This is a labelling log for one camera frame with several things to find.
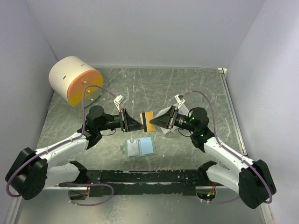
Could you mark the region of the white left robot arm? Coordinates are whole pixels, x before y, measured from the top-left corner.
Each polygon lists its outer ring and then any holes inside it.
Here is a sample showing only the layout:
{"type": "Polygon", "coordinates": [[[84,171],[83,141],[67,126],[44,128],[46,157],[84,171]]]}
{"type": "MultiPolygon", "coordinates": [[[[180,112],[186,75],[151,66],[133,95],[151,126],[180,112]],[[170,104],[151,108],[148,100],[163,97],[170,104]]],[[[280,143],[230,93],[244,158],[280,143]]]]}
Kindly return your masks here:
{"type": "Polygon", "coordinates": [[[10,197],[30,200],[44,188],[64,183],[69,186],[87,186],[87,169],[77,161],[66,165],[58,163],[67,157],[95,146],[101,139],[101,131],[121,129],[133,132],[144,129],[144,124],[132,118],[126,109],[117,115],[105,113],[102,106],[89,109],[85,121],[70,137],[51,146],[20,151],[9,169],[5,180],[10,197]]]}

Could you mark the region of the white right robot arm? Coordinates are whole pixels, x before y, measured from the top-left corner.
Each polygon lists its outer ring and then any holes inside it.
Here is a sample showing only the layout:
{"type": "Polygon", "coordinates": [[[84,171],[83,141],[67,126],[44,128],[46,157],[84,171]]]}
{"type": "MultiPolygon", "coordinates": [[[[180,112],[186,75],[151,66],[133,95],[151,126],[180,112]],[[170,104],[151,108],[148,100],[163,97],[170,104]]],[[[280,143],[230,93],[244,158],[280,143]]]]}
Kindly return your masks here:
{"type": "Polygon", "coordinates": [[[245,205],[252,209],[262,203],[271,203],[277,190],[268,165],[263,160],[254,161],[243,156],[224,144],[208,128],[209,118],[204,108],[195,107],[187,116],[171,106],[166,113],[150,120],[150,123],[165,129],[175,126],[189,131],[195,148],[224,164],[224,167],[215,162],[204,164],[204,170],[198,174],[202,185],[219,183],[238,193],[245,205]]]}

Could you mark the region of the gold striped credit card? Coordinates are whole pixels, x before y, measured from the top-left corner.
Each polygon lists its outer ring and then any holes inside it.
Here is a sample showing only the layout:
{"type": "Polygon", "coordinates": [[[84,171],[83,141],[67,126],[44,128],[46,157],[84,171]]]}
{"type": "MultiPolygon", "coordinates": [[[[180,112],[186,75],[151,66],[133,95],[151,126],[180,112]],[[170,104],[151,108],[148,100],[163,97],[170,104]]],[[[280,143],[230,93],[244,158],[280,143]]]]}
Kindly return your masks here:
{"type": "Polygon", "coordinates": [[[141,123],[144,127],[143,131],[146,132],[154,132],[156,130],[155,126],[150,123],[152,119],[154,119],[154,113],[151,112],[142,112],[140,113],[141,123]]]}

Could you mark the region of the green card holder wallet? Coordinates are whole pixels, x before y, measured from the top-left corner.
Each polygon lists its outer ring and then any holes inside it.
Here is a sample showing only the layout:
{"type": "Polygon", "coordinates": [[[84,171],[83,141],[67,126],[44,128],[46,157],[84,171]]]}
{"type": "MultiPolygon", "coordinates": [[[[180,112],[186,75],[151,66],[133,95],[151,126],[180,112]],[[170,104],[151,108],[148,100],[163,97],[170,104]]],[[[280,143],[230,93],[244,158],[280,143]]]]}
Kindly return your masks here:
{"type": "Polygon", "coordinates": [[[139,149],[140,149],[140,155],[128,157],[127,154],[127,140],[124,142],[124,145],[121,146],[121,151],[123,151],[128,158],[134,158],[134,157],[145,157],[145,156],[151,156],[156,154],[156,147],[153,137],[142,137],[137,138],[139,141],[139,149]]]}

